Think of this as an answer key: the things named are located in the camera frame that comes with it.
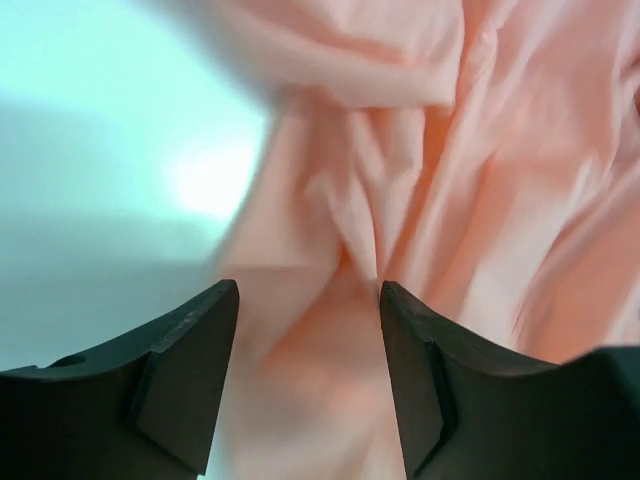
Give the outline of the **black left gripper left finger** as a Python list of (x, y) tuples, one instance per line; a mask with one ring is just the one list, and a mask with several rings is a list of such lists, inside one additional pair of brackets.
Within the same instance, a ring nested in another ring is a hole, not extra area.
[(195, 479), (207, 470), (239, 310), (222, 280), (46, 367), (1, 375), (5, 479)]

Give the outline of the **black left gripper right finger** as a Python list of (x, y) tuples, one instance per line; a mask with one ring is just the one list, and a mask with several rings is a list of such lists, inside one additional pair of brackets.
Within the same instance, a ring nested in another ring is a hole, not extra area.
[(380, 316), (410, 479), (635, 479), (639, 351), (561, 365), (497, 345), (387, 281)]

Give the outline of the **salmon pink hooded jacket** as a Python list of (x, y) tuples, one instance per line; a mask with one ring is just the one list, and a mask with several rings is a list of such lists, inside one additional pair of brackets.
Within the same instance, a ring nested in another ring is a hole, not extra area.
[(394, 280), (562, 362), (639, 340), (635, 1), (217, 1), (278, 94), (226, 247), (231, 479), (403, 476)]

